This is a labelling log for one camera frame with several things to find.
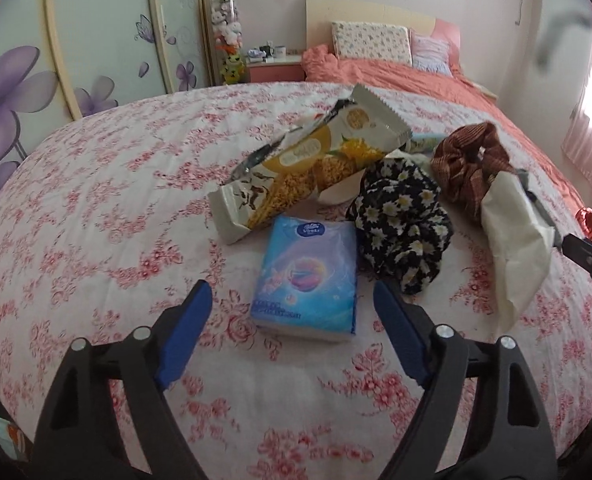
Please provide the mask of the beige pink headboard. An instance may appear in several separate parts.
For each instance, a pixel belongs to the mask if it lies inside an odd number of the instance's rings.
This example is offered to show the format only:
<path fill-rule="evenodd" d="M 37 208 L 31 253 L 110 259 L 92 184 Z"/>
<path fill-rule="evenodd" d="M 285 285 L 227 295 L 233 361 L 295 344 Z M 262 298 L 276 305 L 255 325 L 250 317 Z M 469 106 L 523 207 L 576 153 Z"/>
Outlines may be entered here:
<path fill-rule="evenodd" d="M 460 65 L 460 27 L 427 14 L 384 3 L 361 0 L 305 0 L 305 44 L 307 49 L 327 44 L 332 47 L 332 21 L 399 25 L 418 34 L 448 41 L 450 63 Z"/>

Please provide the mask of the floral sliding wardrobe door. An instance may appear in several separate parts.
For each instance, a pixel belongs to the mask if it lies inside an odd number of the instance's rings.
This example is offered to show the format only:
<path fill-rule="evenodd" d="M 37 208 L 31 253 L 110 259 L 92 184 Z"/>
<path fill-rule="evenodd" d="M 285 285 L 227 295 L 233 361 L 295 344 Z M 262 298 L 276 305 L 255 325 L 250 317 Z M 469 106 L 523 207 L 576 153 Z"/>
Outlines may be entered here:
<path fill-rule="evenodd" d="M 0 0 L 0 191 L 67 122 L 209 81 L 203 0 Z"/>

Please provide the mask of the floral print pillow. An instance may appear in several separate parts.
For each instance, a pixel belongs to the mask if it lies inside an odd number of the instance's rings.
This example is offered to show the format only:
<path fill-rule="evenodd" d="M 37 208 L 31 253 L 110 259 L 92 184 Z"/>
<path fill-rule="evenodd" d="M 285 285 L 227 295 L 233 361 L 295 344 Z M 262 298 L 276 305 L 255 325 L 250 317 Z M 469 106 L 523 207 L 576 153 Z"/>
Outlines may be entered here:
<path fill-rule="evenodd" d="M 412 65 L 410 31 L 404 26 L 332 21 L 332 40 L 339 58 Z"/>

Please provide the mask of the black daisy scrunchie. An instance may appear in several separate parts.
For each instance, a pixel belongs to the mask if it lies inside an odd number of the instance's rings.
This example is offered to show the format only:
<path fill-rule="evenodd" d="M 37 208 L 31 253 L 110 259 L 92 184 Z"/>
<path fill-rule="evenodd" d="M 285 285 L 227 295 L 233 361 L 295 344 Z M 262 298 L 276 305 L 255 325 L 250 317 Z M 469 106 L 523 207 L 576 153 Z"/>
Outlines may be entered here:
<path fill-rule="evenodd" d="M 407 296 L 437 278 L 453 235 L 439 195 L 437 183 L 406 158 L 384 158 L 369 166 L 346 211 L 361 268 L 398 283 Z"/>

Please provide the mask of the white mug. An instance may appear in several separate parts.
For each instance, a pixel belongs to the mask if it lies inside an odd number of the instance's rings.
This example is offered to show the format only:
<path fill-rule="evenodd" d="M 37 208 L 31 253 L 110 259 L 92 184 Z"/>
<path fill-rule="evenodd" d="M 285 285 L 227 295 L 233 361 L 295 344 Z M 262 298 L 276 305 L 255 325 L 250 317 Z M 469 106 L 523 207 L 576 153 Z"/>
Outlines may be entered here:
<path fill-rule="evenodd" d="M 285 46 L 275 46 L 273 49 L 273 56 L 275 58 L 285 58 L 287 50 Z"/>

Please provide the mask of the yellow white snack wrapper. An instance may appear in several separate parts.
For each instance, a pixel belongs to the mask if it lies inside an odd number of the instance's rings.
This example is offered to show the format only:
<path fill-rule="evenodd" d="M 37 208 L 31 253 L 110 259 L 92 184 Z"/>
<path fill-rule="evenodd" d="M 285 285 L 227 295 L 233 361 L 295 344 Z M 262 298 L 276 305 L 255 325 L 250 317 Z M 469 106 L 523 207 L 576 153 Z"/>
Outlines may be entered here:
<path fill-rule="evenodd" d="M 208 195 L 221 240 L 238 242 L 385 158 L 411 136 L 399 113 L 358 84 L 285 148 L 274 143 L 253 152 Z"/>

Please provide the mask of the brown striped scrunchie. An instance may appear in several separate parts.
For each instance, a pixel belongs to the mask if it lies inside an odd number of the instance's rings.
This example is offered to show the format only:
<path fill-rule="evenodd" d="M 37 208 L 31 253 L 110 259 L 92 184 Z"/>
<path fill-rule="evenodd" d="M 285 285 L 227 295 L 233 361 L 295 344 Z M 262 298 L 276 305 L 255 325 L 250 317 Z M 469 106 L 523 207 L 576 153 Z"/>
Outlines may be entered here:
<path fill-rule="evenodd" d="M 497 174 L 515 174 L 493 122 L 466 125 L 446 136 L 433 152 L 430 167 L 444 197 L 476 224 Z"/>

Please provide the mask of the light blue cream tube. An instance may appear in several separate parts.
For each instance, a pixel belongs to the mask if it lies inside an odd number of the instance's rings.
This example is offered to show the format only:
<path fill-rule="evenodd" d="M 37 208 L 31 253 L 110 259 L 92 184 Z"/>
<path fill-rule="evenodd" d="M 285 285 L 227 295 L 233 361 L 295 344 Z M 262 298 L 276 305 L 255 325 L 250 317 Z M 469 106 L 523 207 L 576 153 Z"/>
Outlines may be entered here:
<path fill-rule="evenodd" d="M 410 140 L 404 143 L 402 151 L 410 154 L 433 154 L 445 138 L 444 133 L 413 132 Z"/>

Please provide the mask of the white tissue paper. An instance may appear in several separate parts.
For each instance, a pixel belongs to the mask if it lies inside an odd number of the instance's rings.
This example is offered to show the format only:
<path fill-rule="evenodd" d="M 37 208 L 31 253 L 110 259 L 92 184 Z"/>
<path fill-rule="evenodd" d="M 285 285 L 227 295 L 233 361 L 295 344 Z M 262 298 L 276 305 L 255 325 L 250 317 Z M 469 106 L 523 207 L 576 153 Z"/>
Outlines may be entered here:
<path fill-rule="evenodd" d="M 529 174 L 501 171 L 481 202 L 481 225 L 491 249 L 498 334 L 512 329 L 550 273 L 561 243 L 555 223 L 529 188 Z"/>

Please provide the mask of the pink bedside table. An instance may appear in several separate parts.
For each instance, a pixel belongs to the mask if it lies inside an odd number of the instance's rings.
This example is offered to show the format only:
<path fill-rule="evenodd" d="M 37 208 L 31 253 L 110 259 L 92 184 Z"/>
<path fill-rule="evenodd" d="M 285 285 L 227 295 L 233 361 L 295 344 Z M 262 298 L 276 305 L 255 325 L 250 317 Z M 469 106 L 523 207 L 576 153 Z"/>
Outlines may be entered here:
<path fill-rule="evenodd" d="M 247 73 L 248 81 L 252 84 L 305 81 L 305 70 L 301 65 L 300 54 L 250 63 L 247 65 Z"/>

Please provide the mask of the blue tissue pack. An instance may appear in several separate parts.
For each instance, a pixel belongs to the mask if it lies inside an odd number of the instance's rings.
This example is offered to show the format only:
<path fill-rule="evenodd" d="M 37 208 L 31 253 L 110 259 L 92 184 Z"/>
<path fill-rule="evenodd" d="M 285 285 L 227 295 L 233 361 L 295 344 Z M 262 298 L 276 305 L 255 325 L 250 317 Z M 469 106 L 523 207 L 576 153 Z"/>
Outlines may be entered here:
<path fill-rule="evenodd" d="M 280 216 L 273 223 L 250 318 L 261 330 L 279 335 L 351 339 L 357 262 L 351 222 Z"/>

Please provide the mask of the clear tube of plush toys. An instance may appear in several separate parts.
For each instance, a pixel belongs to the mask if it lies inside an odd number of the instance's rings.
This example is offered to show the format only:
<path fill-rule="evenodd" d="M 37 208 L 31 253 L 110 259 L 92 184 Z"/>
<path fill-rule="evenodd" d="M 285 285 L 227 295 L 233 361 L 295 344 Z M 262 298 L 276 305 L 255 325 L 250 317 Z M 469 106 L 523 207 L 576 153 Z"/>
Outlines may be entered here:
<path fill-rule="evenodd" d="M 246 73 L 238 0 L 208 0 L 212 68 L 216 84 L 239 84 Z"/>

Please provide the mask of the coral pink duvet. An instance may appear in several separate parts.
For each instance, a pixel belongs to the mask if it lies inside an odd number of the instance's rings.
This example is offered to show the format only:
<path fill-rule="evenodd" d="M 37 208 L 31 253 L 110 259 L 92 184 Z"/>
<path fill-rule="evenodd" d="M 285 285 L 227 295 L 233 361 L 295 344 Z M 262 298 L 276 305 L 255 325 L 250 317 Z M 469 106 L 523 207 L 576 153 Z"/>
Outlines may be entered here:
<path fill-rule="evenodd" d="M 584 206 L 579 192 L 552 159 L 460 73 L 449 77 L 388 61 L 346 60 L 333 55 L 325 44 L 305 50 L 301 65 L 309 82 L 366 84 L 381 90 L 412 114 L 411 124 L 416 128 L 450 133 L 489 120 L 512 154 L 524 152 L 540 165 L 572 212 Z"/>

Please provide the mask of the pink striped pillow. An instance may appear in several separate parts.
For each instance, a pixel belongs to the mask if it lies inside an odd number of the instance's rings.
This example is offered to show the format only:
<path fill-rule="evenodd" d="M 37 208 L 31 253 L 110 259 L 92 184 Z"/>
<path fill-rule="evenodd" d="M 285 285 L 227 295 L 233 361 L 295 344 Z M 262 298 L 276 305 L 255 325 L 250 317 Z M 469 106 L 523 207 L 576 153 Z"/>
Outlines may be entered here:
<path fill-rule="evenodd" d="M 422 72 L 452 77 L 448 41 L 411 31 L 412 66 Z"/>

